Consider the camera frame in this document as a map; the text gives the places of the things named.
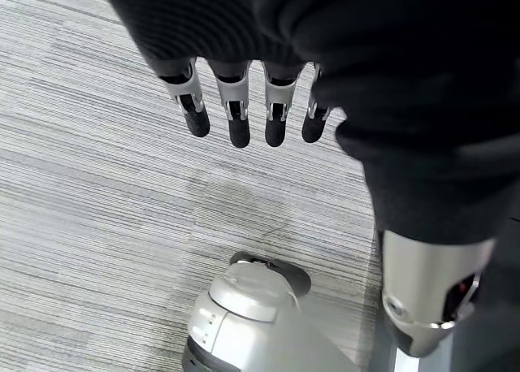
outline black fingertip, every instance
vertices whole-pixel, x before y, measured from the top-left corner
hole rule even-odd
[[[322,137],[323,129],[325,128],[325,121],[320,118],[311,119],[308,115],[305,116],[303,127],[301,128],[301,136],[307,143],[314,143]]]
[[[202,138],[210,132],[210,119],[208,118],[206,108],[203,108],[200,112],[192,110],[184,114],[184,117],[186,118],[189,131],[194,136]]]
[[[280,119],[266,121],[266,142],[270,147],[278,147],[284,143],[285,139],[285,122]]]
[[[229,139],[233,146],[243,149],[249,144],[251,135],[249,133],[249,120],[229,120]]]

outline black fabric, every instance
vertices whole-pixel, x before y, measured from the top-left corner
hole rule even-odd
[[[183,57],[223,62],[255,58],[275,63],[301,61],[289,44],[260,32],[251,0],[110,2],[156,71],[161,71],[168,60]]]

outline robotic finger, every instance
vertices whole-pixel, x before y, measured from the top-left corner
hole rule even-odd
[[[280,146],[285,139],[285,124],[293,103],[296,82],[304,64],[280,66],[263,62],[266,85],[266,142]]]
[[[321,76],[321,68],[317,63],[314,64],[314,82]],[[312,92],[309,95],[309,106],[307,107],[307,114],[305,121],[301,128],[301,136],[307,143],[314,143],[319,140],[323,134],[325,123],[331,113],[331,108],[320,106]]]
[[[172,75],[160,78],[165,82],[173,101],[179,106],[189,131],[194,136],[204,137],[210,132],[210,120],[202,100],[195,58],[178,59],[172,66],[175,67]]]
[[[221,63],[209,60],[226,111],[229,138],[239,149],[249,144],[249,65],[250,61]]]

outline gray carpet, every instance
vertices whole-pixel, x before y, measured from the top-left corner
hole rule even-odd
[[[278,149],[234,149],[208,66],[212,123],[190,136],[106,0],[0,0],[0,370],[177,371],[193,301],[237,250],[312,275],[304,311],[359,365],[379,272],[362,169],[332,114],[300,129],[302,74]]]

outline black sleeve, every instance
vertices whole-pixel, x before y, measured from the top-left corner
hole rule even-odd
[[[253,0],[265,33],[321,63],[315,95],[347,113],[336,137],[380,230],[496,235],[520,171],[519,2]]]

